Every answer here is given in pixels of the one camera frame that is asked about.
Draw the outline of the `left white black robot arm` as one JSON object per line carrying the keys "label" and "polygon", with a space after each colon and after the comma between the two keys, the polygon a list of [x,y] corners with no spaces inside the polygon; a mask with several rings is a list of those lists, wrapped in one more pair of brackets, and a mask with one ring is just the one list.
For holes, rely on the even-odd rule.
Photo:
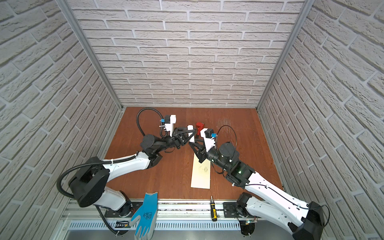
{"label": "left white black robot arm", "polygon": [[132,208],[129,198],[107,187],[107,183],[122,175],[154,167],[162,159],[160,152],[184,146],[196,132],[195,128],[177,128],[172,136],[164,138],[148,134],[140,144],[143,150],[134,155],[113,160],[90,158],[69,180],[72,198],[81,208],[94,205],[127,215]]}

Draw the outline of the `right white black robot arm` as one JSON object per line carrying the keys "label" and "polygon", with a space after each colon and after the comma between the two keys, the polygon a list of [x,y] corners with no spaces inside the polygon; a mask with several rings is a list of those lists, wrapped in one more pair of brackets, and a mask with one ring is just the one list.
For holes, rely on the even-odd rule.
{"label": "right white black robot arm", "polygon": [[233,186],[245,190],[237,201],[241,216],[265,219],[286,230],[295,240],[321,239],[326,226],[322,206],[301,201],[268,182],[239,159],[232,143],[224,143],[219,149],[200,142],[189,145],[200,162],[208,160],[222,168]]}

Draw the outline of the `cream yellow envelope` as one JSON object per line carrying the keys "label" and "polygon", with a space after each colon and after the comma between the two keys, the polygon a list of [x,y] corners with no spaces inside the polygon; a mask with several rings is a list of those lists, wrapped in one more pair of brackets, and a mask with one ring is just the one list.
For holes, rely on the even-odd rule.
{"label": "cream yellow envelope", "polygon": [[211,164],[208,160],[203,163],[194,155],[191,187],[198,189],[210,189],[211,187]]}

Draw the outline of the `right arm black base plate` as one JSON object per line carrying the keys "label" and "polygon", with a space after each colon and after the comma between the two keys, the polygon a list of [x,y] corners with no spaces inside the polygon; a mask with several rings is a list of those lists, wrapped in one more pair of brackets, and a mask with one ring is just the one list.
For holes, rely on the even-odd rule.
{"label": "right arm black base plate", "polygon": [[224,202],[223,203],[224,217],[225,218],[245,218],[245,219],[255,219],[258,217],[252,216],[249,214],[245,208],[241,207],[235,202]]}

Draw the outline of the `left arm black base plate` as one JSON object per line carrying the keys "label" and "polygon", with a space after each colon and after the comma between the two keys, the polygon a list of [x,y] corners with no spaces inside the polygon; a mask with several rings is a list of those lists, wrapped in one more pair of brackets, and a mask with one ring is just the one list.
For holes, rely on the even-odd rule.
{"label": "left arm black base plate", "polygon": [[131,218],[142,205],[143,202],[134,201],[127,206],[123,206],[122,210],[113,211],[107,209],[104,216],[106,218]]}

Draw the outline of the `white glue stick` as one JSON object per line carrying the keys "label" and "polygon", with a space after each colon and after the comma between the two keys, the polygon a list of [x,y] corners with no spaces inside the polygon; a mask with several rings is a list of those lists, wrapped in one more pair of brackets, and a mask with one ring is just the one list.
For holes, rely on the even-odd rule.
{"label": "white glue stick", "polygon": [[196,134],[194,126],[193,125],[188,125],[188,130],[191,131],[190,133],[188,133],[189,137],[191,137],[189,142],[194,143],[195,142],[195,134]]}

